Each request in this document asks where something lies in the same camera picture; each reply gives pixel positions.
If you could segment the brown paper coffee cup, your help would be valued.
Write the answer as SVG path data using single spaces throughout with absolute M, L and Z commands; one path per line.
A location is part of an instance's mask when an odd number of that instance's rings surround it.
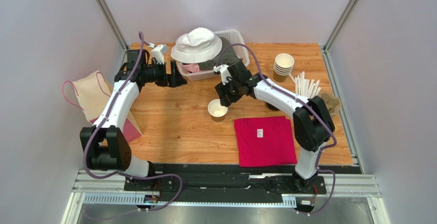
M 208 113 L 214 122 L 222 122 L 228 112 L 228 107 L 222 106 L 220 99 L 214 99 L 208 104 Z

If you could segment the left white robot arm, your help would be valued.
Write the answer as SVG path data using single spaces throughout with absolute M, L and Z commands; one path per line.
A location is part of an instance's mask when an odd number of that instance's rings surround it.
M 187 84 L 179 73 L 176 62 L 171 60 L 171 72 L 167 73 L 164 54 L 165 44 L 147 50 L 128 50 L 127 62 L 123 63 L 114 78 L 112 94 L 92 127 L 84 127 L 80 139 L 84 150 L 83 164 L 93 178 L 91 170 L 107 171 L 106 177 L 120 174 L 131 179 L 156 179 L 151 162 L 132 155 L 123 134 L 131 106 L 146 83 L 159 87 L 175 88 Z

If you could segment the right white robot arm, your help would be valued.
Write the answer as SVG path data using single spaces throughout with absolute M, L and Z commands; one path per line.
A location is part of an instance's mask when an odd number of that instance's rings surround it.
M 327 142 L 334 139 L 335 126 L 322 98 L 307 99 L 277 84 L 267 76 L 252 74 L 246 68 L 223 65 L 213 69 L 221 83 L 215 86 L 222 106 L 229 107 L 243 96 L 251 96 L 284 112 L 292 118 L 294 136 L 301 152 L 293 177 L 307 188 L 317 178 L 319 161 Z

